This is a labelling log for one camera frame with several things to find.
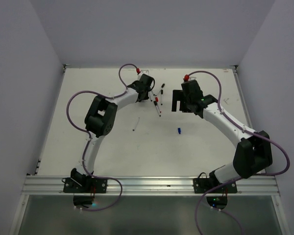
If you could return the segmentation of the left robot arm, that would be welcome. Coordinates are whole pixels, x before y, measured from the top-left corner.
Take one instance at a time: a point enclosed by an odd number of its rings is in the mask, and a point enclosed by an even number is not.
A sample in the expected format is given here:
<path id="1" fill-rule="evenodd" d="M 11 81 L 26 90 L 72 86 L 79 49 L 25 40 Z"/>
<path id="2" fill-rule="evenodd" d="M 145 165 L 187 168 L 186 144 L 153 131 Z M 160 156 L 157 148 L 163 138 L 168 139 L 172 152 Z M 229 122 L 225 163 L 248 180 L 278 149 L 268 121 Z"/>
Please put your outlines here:
<path id="1" fill-rule="evenodd" d="M 149 99 L 155 80 L 151 76 L 139 73 L 138 79 L 126 86 L 125 91 L 117 96 L 107 97 L 99 93 L 93 99 L 84 119 L 85 128 L 73 126 L 88 135 L 79 165 L 71 171 L 71 179 L 81 192 L 91 189 L 95 160 L 104 138 L 111 132 L 117 111 L 129 104 Z"/>

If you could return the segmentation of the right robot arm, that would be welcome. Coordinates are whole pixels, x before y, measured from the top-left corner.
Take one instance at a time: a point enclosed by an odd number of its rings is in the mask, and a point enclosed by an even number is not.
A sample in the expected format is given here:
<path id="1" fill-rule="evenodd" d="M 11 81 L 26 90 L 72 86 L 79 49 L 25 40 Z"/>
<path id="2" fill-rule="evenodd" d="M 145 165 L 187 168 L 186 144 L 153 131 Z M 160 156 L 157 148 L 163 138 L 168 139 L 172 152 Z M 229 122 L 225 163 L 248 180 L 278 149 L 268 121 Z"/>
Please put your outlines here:
<path id="1" fill-rule="evenodd" d="M 264 140 L 269 135 L 265 131 L 258 132 L 260 137 L 257 137 L 253 135 L 253 129 L 242 123 L 239 123 L 241 128 L 236 127 L 226 117 L 234 122 L 237 120 L 218 104 L 215 97 L 210 94 L 204 96 L 197 81 L 184 82 L 181 87 L 181 90 L 172 92 L 171 110 L 177 111 L 177 103 L 180 102 L 181 112 L 193 113 L 213 124 L 236 147 L 232 162 L 209 173 L 210 190 L 220 192 L 226 182 L 240 177 L 247 179 L 272 164 L 270 142 Z"/>

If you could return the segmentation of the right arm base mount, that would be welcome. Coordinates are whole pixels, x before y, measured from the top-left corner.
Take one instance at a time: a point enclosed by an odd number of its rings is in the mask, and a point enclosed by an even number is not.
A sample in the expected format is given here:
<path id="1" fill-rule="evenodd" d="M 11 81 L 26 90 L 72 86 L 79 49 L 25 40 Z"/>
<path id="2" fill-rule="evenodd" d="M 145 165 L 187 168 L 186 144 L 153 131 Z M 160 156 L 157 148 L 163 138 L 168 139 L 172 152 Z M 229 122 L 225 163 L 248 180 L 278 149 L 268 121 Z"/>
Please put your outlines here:
<path id="1" fill-rule="evenodd" d="M 204 194 L 219 185 L 221 185 L 221 183 L 219 183 L 212 174 L 207 175 L 205 172 L 193 178 L 195 194 Z M 206 194 L 205 200 L 210 207 L 223 210 L 227 206 L 229 194 L 235 194 L 237 192 L 236 183 L 231 183 L 209 192 Z"/>

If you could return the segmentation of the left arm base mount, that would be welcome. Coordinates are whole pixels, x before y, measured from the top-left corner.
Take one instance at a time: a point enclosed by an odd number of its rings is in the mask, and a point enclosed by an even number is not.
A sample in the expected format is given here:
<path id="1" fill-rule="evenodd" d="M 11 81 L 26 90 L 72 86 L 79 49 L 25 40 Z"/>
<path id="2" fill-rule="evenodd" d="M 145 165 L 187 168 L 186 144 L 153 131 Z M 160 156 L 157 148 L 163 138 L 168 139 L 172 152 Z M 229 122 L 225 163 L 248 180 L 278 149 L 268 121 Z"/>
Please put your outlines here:
<path id="1" fill-rule="evenodd" d="M 79 173 L 76 168 L 71 171 L 70 177 L 62 178 L 64 193 L 73 193 L 73 204 L 89 208 L 94 203 L 95 194 L 106 193 L 107 179 L 93 178 Z"/>

